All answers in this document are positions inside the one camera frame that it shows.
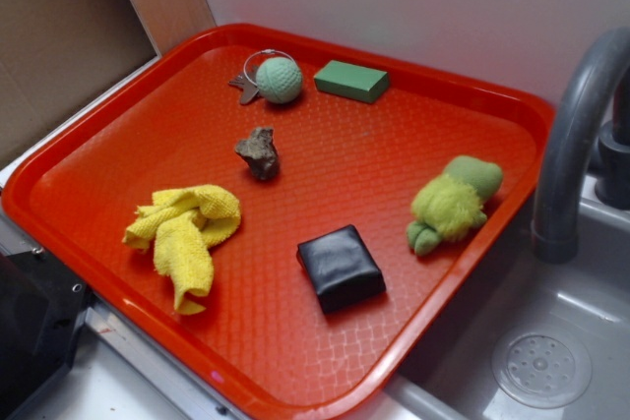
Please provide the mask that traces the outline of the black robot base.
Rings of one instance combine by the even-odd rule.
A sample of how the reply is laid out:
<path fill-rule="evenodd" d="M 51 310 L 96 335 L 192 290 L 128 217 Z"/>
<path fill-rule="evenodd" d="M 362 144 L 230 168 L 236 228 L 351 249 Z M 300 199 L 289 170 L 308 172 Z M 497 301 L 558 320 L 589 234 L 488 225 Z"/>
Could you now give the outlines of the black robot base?
<path fill-rule="evenodd" d="M 1 257 L 1 417 L 15 419 L 71 371 L 90 299 L 49 253 Z"/>

